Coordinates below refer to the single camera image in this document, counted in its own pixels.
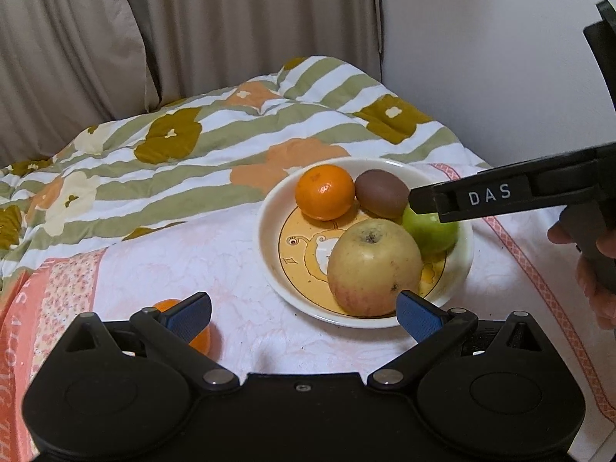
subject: screw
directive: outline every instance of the screw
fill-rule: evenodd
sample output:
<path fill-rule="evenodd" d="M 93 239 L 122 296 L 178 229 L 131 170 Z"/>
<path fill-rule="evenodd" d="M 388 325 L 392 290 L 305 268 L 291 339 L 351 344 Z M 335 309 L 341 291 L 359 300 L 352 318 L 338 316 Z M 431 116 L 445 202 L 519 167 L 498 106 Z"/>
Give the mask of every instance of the screw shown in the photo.
<path fill-rule="evenodd" d="M 215 368 L 203 375 L 203 380 L 211 385 L 221 385 L 231 382 L 235 375 L 226 368 Z"/>
<path fill-rule="evenodd" d="M 404 375 L 399 370 L 394 370 L 393 368 L 383 368 L 382 370 L 377 370 L 374 372 L 372 377 L 379 384 L 389 385 L 397 384 L 404 378 Z"/>

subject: wall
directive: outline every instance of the wall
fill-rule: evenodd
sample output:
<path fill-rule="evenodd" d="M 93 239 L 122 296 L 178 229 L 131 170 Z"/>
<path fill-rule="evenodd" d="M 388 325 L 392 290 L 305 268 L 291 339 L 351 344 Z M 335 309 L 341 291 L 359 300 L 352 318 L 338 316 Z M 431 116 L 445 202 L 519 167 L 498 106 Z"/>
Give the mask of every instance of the wall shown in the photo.
<path fill-rule="evenodd" d="M 383 81 L 492 164 L 616 140 L 598 1 L 383 0 Z"/>

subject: curtain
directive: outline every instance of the curtain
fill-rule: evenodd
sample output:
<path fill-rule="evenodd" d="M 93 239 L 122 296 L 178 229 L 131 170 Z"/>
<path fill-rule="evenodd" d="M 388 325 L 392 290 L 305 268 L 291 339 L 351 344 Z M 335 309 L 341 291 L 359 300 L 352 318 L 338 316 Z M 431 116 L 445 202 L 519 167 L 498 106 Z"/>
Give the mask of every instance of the curtain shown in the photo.
<path fill-rule="evenodd" d="M 0 0 L 0 30 L 0 166 L 158 104 L 127 0 Z"/>
<path fill-rule="evenodd" d="M 375 0 L 129 0 L 161 103 L 330 55 L 380 79 Z"/>

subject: brown egg-shaped fruit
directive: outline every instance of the brown egg-shaped fruit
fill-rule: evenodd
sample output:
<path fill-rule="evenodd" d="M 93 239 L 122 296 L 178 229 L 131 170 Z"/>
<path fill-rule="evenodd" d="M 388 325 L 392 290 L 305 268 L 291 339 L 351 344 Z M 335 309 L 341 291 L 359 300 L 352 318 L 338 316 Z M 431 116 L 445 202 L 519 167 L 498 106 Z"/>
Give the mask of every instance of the brown egg-shaped fruit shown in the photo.
<path fill-rule="evenodd" d="M 355 196 L 375 216 L 397 219 L 408 203 L 408 187 L 385 170 L 367 170 L 355 179 Z"/>

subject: orange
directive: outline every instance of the orange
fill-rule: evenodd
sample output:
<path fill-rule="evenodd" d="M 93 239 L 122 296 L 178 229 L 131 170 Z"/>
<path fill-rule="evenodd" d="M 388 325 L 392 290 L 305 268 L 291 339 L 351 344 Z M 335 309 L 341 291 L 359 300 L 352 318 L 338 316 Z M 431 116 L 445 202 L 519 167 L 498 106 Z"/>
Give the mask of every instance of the orange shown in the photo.
<path fill-rule="evenodd" d="M 165 312 L 168 309 L 171 309 L 178 302 L 181 302 L 178 299 L 167 299 L 165 301 L 156 302 L 154 307 L 161 312 Z M 209 326 L 206 326 L 205 329 L 199 333 L 192 341 L 190 341 L 190 347 L 198 350 L 201 354 L 208 355 L 209 345 L 211 344 L 210 331 Z"/>
<path fill-rule="evenodd" d="M 308 217 L 334 220 L 353 206 L 355 184 L 349 173 L 335 165 L 319 165 L 306 171 L 295 188 L 295 201 Z"/>

